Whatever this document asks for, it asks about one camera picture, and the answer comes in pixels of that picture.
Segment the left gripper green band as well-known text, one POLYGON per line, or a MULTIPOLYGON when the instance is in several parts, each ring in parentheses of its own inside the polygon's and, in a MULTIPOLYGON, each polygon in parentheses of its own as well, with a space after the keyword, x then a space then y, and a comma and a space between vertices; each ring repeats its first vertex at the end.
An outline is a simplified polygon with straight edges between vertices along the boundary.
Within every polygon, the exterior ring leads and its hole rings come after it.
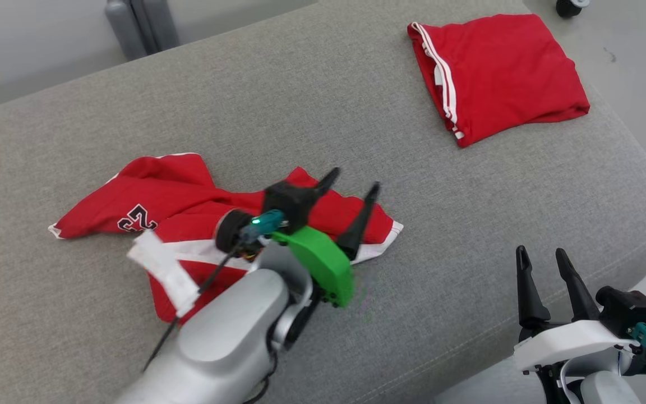
MULTIPOLYGON (((331 169, 313 188, 320 199, 333 186, 340 168, 331 169)), ((362 199, 362 207, 351 225, 333 240, 327 233, 305 226, 295 233, 272 233, 272 239, 284 243, 295 258, 325 291, 325 297, 336 307, 347 307, 354 295, 352 261, 356 260, 362 239, 380 193, 380 183, 374 182, 362 199)))

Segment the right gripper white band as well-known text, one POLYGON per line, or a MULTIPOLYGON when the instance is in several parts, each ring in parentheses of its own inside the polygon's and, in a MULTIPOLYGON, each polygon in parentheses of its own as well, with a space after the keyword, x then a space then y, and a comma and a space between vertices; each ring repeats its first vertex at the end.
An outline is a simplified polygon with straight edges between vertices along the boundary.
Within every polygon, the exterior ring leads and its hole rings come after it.
MULTIPOLYGON (((551 320, 542 303, 532 276, 532 263, 525 246, 516 249, 519 324, 529 330, 539 329, 551 320)), ((566 283, 571 302, 572 324, 544 330, 526 338, 514 347, 513 358, 518 371, 535 371, 537 366, 554 365, 579 356, 592 355, 614 347, 639 347, 630 337, 618 337, 599 322, 600 311, 574 268, 566 251, 555 251, 559 274, 566 283)))

